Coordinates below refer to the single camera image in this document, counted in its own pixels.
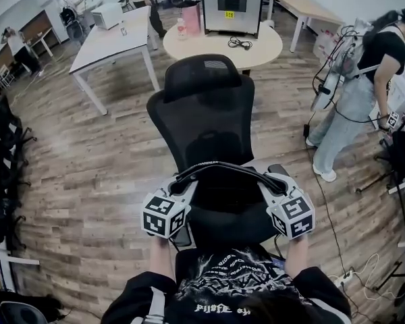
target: white bottle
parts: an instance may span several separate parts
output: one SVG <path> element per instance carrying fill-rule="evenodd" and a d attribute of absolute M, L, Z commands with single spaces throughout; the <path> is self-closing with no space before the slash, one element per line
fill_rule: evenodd
<path fill-rule="evenodd" d="M 177 32 L 179 40 L 184 40 L 188 38 L 188 31 L 186 29 L 186 25 L 184 23 L 183 18 L 177 19 Z"/>

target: round table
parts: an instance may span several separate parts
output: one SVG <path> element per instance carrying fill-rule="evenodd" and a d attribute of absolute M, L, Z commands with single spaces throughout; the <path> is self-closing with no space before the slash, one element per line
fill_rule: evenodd
<path fill-rule="evenodd" d="M 252 48 L 244 50 L 242 47 L 228 46 L 230 35 L 210 32 L 204 34 L 204 21 L 201 17 L 201 33 L 198 36 L 178 38 L 177 25 L 168 30 L 163 39 L 165 51 L 176 60 L 201 54 L 222 54 L 229 57 L 238 70 L 248 72 L 252 68 L 264 65 L 276 59 L 282 51 L 282 40 L 274 29 L 265 23 L 259 24 L 259 37 L 251 35 L 238 36 L 241 41 L 252 42 Z"/>

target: person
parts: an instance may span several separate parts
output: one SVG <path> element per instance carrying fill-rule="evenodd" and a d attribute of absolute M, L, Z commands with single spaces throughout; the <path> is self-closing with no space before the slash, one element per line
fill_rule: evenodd
<path fill-rule="evenodd" d="M 43 75 L 41 65 L 33 56 L 31 56 L 26 48 L 26 40 L 24 39 L 22 32 L 19 31 L 17 33 L 14 29 L 7 27 L 1 35 L 0 43 L 2 45 L 5 43 L 9 45 L 15 61 L 23 63 L 25 66 L 27 66 L 31 72 L 31 76 L 35 73 L 37 73 L 38 76 Z"/>
<path fill-rule="evenodd" d="M 161 17 L 159 17 L 159 12 L 157 11 L 157 7 L 155 5 L 155 0 L 131 0 L 136 8 L 144 7 L 144 6 L 151 6 L 150 12 L 150 23 L 158 33 L 160 38 L 163 38 L 167 31 L 163 28 Z"/>
<path fill-rule="evenodd" d="M 180 251 L 152 237 L 149 270 L 128 280 L 101 324 L 351 323 L 348 301 L 317 267 L 308 238 L 290 241 L 285 271 L 260 245 Z"/>
<path fill-rule="evenodd" d="M 90 33 L 90 26 L 85 18 L 85 3 L 86 0 L 59 0 L 60 7 L 62 9 L 70 7 L 75 11 L 77 21 L 79 21 L 83 33 L 83 37 L 79 40 L 81 45 L 84 43 L 86 37 Z"/>
<path fill-rule="evenodd" d="M 369 120 L 376 101 L 381 117 L 379 127 L 387 131 L 387 85 L 405 67 L 405 8 L 387 12 L 372 25 L 373 29 L 363 38 L 364 53 L 358 68 L 379 67 L 345 82 L 337 105 L 306 139 L 307 145 L 318 148 L 313 170 L 327 182 L 336 179 L 336 156 L 362 130 L 363 123 L 358 122 Z"/>

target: black t-shirt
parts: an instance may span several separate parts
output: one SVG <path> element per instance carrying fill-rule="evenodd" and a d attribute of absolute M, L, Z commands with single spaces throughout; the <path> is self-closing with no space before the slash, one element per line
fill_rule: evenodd
<path fill-rule="evenodd" d="M 151 272 L 130 279 L 101 324 L 142 319 L 169 324 L 255 323 L 243 301 L 256 292 L 274 291 L 288 293 L 307 306 L 313 323 L 350 323 L 348 301 L 320 269 L 306 269 L 293 280 L 261 246 L 214 253 L 184 250 L 178 253 L 175 274 L 177 283 Z"/>
<path fill-rule="evenodd" d="M 387 54 L 400 63 L 400 69 L 396 74 L 402 74 L 405 68 L 405 42 L 394 32 L 383 31 L 374 36 L 371 44 L 364 50 L 363 56 L 357 67 L 361 70 L 379 65 Z M 366 73 L 367 78 L 373 83 L 376 70 Z"/>

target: chair headrest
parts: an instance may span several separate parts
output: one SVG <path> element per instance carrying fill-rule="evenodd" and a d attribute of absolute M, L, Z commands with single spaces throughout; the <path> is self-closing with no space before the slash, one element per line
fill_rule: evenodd
<path fill-rule="evenodd" d="M 195 55 L 177 61 L 166 71 L 164 102 L 241 84 L 236 67 L 225 55 Z"/>

